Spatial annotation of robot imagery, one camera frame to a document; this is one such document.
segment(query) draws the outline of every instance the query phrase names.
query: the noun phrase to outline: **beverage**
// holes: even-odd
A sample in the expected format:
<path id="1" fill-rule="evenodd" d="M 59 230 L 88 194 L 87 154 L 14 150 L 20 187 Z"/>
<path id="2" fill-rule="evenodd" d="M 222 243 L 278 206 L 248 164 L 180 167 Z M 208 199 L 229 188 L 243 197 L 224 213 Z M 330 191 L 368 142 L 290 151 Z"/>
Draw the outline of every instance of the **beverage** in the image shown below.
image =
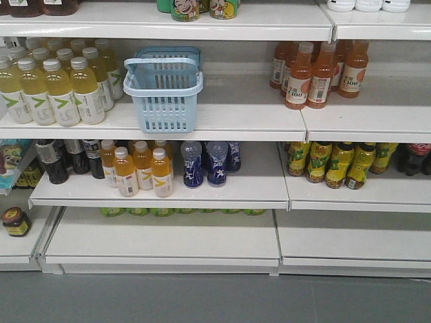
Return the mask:
<path id="1" fill-rule="evenodd" d="M 30 106 L 34 121 L 41 126 L 54 123 L 55 115 L 48 99 L 48 88 L 43 72 L 37 68 L 34 59 L 20 59 L 18 67 L 22 71 L 20 83 L 24 97 Z"/>
<path id="2" fill-rule="evenodd" d="M 299 44 L 298 56 L 290 70 L 288 91 L 284 102 L 290 109 L 300 110 L 305 107 L 308 87 L 312 77 L 310 60 L 313 46 L 311 42 L 301 42 Z"/>
<path id="3" fill-rule="evenodd" d="M 325 176 L 326 185 L 340 188 L 343 185 L 347 169 L 355 156 L 354 145 L 350 141 L 338 143 L 332 150 L 329 170 Z"/>
<path id="4" fill-rule="evenodd" d="M 345 185 L 348 188 L 357 190 L 363 187 L 375 156 L 375 143 L 361 143 L 356 146 L 355 157 L 345 178 Z"/>
<path id="5" fill-rule="evenodd" d="M 124 147 L 118 147 L 114 152 L 115 178 L 120 194 L 125 197 L 136 195 L 139 187 L 132 157 Z"/>
<path id="6" fill-rule="evenodd" d="M 54 110 L 57 122 L 62 126 L 73 126 L 81 121 L 73 97 L 73 89 L 68 74 L 62 70 L 58 59 L 47 59 L 43 62 L 45 84 L 48 98 Z"/>
<path id="7" fill-rule="evenodd" d="M 112 98 L 114 100 L 121 99 L 124 95 L 124 91 L 118 58 L 115 52 L 109 47 L 109 40 L 100 38 L 96 39 L 95 43 L 96 48 L 99 50 L 100 57 L 106 66 Z"/>
<path id="8" fill-rule="evenodd" d="M 196 188 L 203 183 L 201 154 L 202 146 L 198 141 L 185 141 L 181 145 L 181 155 L 184 159 L 183 181 L 189 188 Z"/>
<path id="9" fill-rule="evenodd" d="M 168 197 L 174 192 L 172 167 L 163 148 L 153 150 L 151 161 L 153 188 L 158 197 Z"/>
<path id="10" fill-rule="evenodd" d="M 112 94 L 110 92 L 108 73 L 106 72 L 105 64 L 99 57 L 99 52 L 96 47 L 87 47 L 82 50 L 82 55 L 87 59 L 88 66 L 94 72 L 96 81 L 102 95 L 103 109 L 109 111 L 114 107 Z"/>
<path id="11" fill-rule="evenodd" d="M 151 190 L 153 188 L 151 159 L 152 153 L 148 149 L 147 142 L 143 140 L 136 142 L 133 162 L 135 163 L 137 182 L 142 190 Z"/>
<path id="12" fill-rule="evenodd" d="M 96 76 L 83 57 L 73 58 L 71 66 L 70 82 L 82 121 L 86 124 L 101 122 L 105 118 L 105 111 Z"/>
<path id="13" fill-rule="evenodd" d="M 100 143 L 102 149 L 100 150 L 100 158 L 102 158 L 103 174 L 106 182 L 110 187 L 117 187 L 117 179 L 115 178 L 114 158 L 115 158 L 115 145 L 113 140 L 102 140 Z"/>
<path id="14" fill-rule="evenodd" d="M 306 105 L 310 108 L 321 109 L 327 104 L 329 90 L 331 89 L 331 79 L 334 74 L 333 57 L 335 53 L 335 43 L 324 42 L 316 63 L 312 68 L 312 78 Z"/>
<path id="15" fill-rule="evenodd" d="M 310 149 L 310 161 L 305 176 L 309 182 L 320 183 L 325 177 L 326 163 L 332 152 L 332 144 L 328 141 L 314 141 Z"/>
<path id="16" fill-rule="evenodd" d="M 0 95 L 4 104 L 16 123 L 33 121 L 30 107 L 24 98 L 20 84 L 20 76 L 12 70 L 9 57 L 0 57 Z"/>
<path id="17" fill-rule="evenodd" d="M 353 50 L 347 56 L 343 76 L 339 85 L 338 94 L 345 98 L 356 98 L 359 96 L 361 83 L 365 77 L 368 64 L 368 41 L 357 40 Z"/>

